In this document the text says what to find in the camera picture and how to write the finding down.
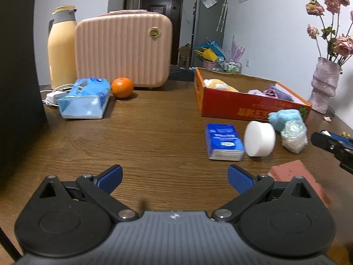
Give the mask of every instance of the brown door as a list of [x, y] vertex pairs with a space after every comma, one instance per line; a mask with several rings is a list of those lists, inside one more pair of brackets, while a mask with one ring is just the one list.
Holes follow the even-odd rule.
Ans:
[[182, 0], [141, 0], [140, 9], [167, 16], [173, 25], [171, 64], [178, 63]]

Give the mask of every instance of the screw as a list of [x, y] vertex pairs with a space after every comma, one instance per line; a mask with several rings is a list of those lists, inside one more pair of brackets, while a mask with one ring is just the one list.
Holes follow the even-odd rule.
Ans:
[[118, 213], [118, 216], [123, 219], [130, 219], [130, 218], [135, 217], [135, 215], [136, 215], [136, 212], [131, 209], [124, 209], [124, 210], [119, 211], [119, 213]]
[[218, 218], [228, 218], [232, 216], [232, 212], [228, 209], [218, 209], [215, 211], [215, 215]]

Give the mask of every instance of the white round foam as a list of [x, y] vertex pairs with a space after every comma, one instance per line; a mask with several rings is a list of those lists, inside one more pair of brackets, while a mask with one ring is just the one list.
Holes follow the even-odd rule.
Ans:
[[273, 151], [276, 132], [269, 123], [251, 121], [245, 129], [244, 147], [248, 156], [267, 156]]

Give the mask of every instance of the stuffed animal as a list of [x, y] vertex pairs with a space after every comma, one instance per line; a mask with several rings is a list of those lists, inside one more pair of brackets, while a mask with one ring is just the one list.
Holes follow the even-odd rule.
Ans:
[[285, 123], [290, 120], [302, 120], [299, 110], [279, 110], [269, 113], [268, 120], [278, 132], [284, 129]]
[[203, 83], [205, 87], [208, 87], [210, 89], [217, 89], [217, 90], [225, 90], [225, 91], [234, 91], [234, 92], [239, 92], [235, 88], [227, 85], [225, 82], [218, 80], [218, 79], [205, 79], [203, 80]]

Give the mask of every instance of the power adapter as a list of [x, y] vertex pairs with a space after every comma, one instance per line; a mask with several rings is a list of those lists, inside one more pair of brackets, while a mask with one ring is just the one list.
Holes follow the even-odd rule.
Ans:
[[67, 94], [68, 93], [65, 91], [54, 91], [54, 92], [47, 94], [46, 100], [48, 103], [51, 103], [51, 104], [54, 104], [57, 106], [59, 104], [58, 103], [59, 99], [63, 98]]

